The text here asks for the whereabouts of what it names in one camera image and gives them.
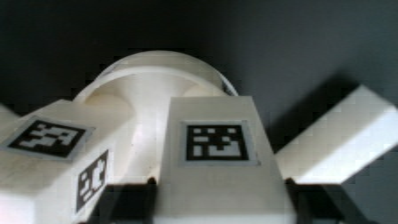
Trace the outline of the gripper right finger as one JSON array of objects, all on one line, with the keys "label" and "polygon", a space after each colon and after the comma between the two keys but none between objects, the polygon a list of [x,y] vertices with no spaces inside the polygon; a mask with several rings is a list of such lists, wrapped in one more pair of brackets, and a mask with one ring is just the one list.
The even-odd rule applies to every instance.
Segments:
[{"label": "gripper right finger", "polygon": [[298,184],[283,181],[292,208],[294,224],[370,224],[339,185]]}]

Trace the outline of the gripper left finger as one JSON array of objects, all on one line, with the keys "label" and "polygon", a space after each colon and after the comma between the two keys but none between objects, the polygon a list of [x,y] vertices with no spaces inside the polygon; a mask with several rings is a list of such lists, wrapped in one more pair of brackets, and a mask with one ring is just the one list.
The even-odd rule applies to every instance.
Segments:
[{"label": "gripper left finger", "polygon": [[143,183],[108,185],[86,224],[152,224],[156,179]]}]

